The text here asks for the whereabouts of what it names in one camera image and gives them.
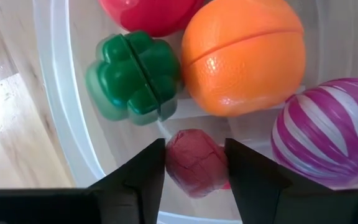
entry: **plastic bin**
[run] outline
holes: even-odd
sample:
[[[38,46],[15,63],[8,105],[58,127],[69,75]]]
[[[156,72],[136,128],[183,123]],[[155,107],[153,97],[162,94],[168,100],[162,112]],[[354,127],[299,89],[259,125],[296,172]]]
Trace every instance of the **plastic bin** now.
[[[288,2],[305,28],[307,65],[299,90],[334,78],[358,77],[358,0]],[[169,138],[179,129],[203,129],[218,143],[235,138],[271,157],[270,131],[280,106],[236,118],[217,118],[200,110],[183,92],[177,113],[164,123],[139,127],[128,121],[105,120],[88,96],[85,70],[94,60],[96,44],[124,31],[96,0],[34,0],[34,17],[52,116],[79,187],[91,185],[156,138]],[[181,33],[165,39],[179,54]],[[169,177],[160,210],[161,223],[240,223],[229,221],[239,220],[230,191],[193,200]]]

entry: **purple striped toy cabbage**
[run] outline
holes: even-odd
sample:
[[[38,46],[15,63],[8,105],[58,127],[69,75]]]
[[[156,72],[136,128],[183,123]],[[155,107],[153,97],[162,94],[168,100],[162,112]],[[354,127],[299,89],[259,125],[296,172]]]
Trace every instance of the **purple striped toy cabbage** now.
[[[320,184],[358,184],[358,78],[291,97],[272,131],[275,160]]]

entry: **toy fruit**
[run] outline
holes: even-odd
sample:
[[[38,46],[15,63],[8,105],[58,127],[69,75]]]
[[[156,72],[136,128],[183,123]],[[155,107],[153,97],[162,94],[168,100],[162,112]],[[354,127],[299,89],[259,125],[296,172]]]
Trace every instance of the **toy fruit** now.
[[[116,35],[98,45],[86,84],[101,114],[138,125],[165,120],[176,110],[180,63],[163,40],[145,32]]]
[[[329,187],[358,184],[358,78],[291,97],[272,131],[274,158]]]
[[[193,198],[229,186],[223,147],[199,129],[179,131],[168,142],[165,166],[179,188]]]
[[[123,28],[162,37],[184,29],[203,0],[100,0],[100,3]]]
[[[277,105],[301,82],[303,28],[282,0],[214,0],[186,28],[182,70],[190,95],[216,116]]]

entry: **red toy tomato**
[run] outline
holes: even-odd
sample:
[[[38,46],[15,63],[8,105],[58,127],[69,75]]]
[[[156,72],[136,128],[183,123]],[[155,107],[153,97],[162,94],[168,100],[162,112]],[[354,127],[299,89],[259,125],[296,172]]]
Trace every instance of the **red toy tomato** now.
[[[179,131],[167,144],[167,173],[190,197],[207,196],[214,190],[230,189],[227,157],[202,130]]]
[[[103,9],[128,31],[163,37],[184,29],[203,0],[100,0]]]

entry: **orange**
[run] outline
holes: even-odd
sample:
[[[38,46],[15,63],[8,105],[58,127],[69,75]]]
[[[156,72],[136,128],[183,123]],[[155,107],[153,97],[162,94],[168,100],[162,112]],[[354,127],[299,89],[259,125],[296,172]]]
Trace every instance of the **orange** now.
[[[213,115],[277,105],[303,77],[302,24],[283,0],[214,0],[186,28],[182,67],[190,95]]]

